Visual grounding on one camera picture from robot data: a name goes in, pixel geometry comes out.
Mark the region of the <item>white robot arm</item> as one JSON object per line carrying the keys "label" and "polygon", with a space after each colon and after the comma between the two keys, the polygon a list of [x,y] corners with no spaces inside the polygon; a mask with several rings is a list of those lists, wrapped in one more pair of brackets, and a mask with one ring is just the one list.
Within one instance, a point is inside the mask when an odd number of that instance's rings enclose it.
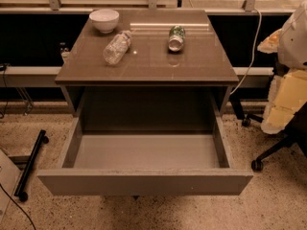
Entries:
{"label": "white robot arm", "polygon": [[307,1],[303,1],[283,27],[262,41],[257,50],[277,53],[278,62],[289,71],[274,76],[261,128],[275,134],[283,130],[307,103]]}

